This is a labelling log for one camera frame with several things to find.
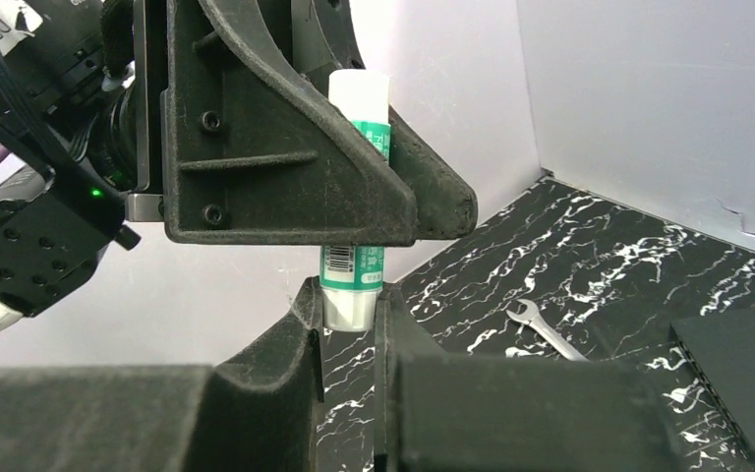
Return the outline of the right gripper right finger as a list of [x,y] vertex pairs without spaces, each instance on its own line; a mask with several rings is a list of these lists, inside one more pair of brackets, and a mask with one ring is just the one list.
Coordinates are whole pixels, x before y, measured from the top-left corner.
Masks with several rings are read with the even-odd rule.
[[679,471],[654,390],[615,362],[450,353],[388,286],[375,314],[378,471]]

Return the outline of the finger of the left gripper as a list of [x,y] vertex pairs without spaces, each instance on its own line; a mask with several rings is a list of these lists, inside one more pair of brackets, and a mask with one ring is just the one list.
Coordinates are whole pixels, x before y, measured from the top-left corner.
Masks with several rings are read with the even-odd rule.
[[[292,51],[295,70],[322,94],[336,70],[366,68],[355,37],[348,1],[292,0]],[[419,240],[457,240],[478,222],[471,186],[395,111],[389,165],[416,197]]]

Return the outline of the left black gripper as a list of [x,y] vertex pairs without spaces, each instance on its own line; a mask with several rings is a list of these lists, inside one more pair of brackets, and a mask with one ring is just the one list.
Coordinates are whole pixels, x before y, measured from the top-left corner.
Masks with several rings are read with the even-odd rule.
[[289,2],[136,1],[134,51],[133,222],[163,220],[164,165],[177,243],[415,241],[412,191],[292,65]]

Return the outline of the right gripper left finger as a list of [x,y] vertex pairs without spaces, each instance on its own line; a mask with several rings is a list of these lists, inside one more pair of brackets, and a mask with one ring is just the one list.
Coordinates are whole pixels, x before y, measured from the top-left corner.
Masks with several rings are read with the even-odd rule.
[[216,365],[0,369],[0,471],[313,471],[322,302]]

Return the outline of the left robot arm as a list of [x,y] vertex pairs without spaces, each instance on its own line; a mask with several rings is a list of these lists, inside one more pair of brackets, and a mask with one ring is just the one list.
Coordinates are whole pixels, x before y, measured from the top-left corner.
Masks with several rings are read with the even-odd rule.
[[477,197],[390,105],[375,144],[333,103],[367,73],[345,1],[0,1],[0,330],[94,275],[135,221],[181,244],[409,247]]

